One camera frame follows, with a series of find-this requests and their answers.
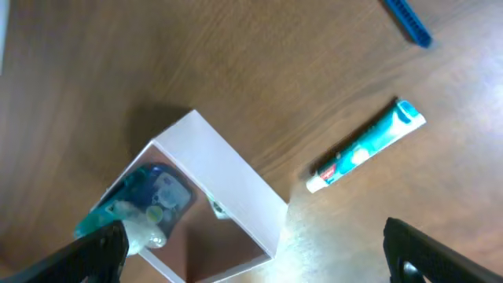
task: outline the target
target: teal toothpaste tube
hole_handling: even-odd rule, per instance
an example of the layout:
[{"label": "teal toothpaste tube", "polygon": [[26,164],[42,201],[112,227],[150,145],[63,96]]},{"label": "teal toothpaste tube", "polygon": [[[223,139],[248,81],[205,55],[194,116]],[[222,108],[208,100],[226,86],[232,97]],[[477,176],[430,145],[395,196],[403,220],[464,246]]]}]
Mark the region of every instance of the teal toothpaste tube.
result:
[{"label": "teal toothpaste tube", "polygon": [[368,158],[425,123],[424,117],[408,101],[397,99],[389,112],[355,142],[318,168],[307,181],[307,189],[314,193],[330,186]]}]

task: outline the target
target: wood grain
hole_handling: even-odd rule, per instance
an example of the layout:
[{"label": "wood grain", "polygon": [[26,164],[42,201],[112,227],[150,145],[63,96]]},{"label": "wood grain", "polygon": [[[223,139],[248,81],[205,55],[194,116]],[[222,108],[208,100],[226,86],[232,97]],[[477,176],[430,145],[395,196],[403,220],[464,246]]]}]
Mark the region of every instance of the wood grain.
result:
[{"label": "wood grain", "polygon": [[[503,2],[409,2],[430,50],[377,0],[13,1],[2,265],[69,243],[148,133],[195,108],[290,202],[277,259],[233,281],[386,282],[388,216],[501,274]],[[309,194],[303,172],[396,95],[428,124]],[[163,278],[131,258],[123,281]]]}]

